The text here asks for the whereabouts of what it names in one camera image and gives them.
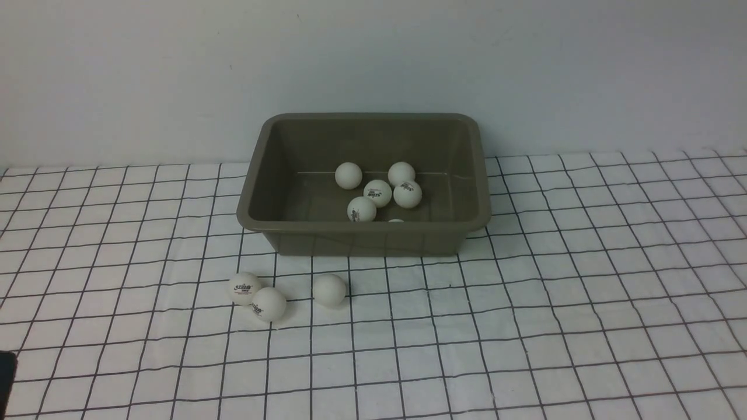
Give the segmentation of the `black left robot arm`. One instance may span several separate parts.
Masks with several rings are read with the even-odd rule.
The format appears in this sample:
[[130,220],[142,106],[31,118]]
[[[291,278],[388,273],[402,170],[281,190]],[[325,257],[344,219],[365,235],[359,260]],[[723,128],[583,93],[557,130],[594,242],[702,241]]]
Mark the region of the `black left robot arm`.
[[0,353],[0,419],[5,419],[8,402],[17,370],[17,356],[13,352]]

